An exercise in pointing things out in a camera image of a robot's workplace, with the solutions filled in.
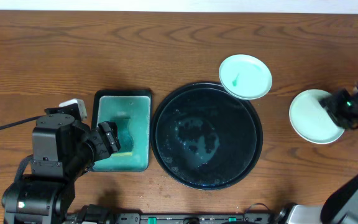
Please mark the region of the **green yellow sponge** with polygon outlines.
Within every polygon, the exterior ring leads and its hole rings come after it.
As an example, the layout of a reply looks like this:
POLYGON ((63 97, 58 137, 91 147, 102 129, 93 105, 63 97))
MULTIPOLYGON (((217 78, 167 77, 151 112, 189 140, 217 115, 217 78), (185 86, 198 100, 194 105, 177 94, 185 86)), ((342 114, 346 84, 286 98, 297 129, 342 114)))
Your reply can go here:
POLYGON ((115 119, 114 122, 117 125, 117 138, 120 143, 120 150, 115 152, 113 156, 131 156, 133 150, 133 138, 129 131, 129 118, 115 119))

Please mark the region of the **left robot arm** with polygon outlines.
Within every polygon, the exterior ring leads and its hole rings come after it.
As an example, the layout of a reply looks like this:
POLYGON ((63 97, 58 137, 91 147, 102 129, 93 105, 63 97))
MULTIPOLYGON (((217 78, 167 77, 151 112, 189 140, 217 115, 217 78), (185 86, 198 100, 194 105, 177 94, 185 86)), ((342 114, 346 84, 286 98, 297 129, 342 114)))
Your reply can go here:
POLYGON ((69 114, 47 114, 32 131, 33 155, 22 160, 2 196, 5 223, 63 223, 75 181, 94 163, 120 150, 117 125, 91 129, 69 114))

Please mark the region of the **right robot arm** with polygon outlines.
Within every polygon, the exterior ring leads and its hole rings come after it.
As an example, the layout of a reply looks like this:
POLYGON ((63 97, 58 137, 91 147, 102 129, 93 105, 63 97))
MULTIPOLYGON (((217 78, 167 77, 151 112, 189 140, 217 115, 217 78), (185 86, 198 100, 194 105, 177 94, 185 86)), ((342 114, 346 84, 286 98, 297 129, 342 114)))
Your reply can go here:
MULTIPOLYGON (((306 90, 289 109, 293 129, 303 139, 329 144, 344 131, 358 129, 358 84, 352 92, 306 90)), ((322 207, 294 205, 281 213, 281 223, 358 223, 358 174, 335 191, 322 207)))

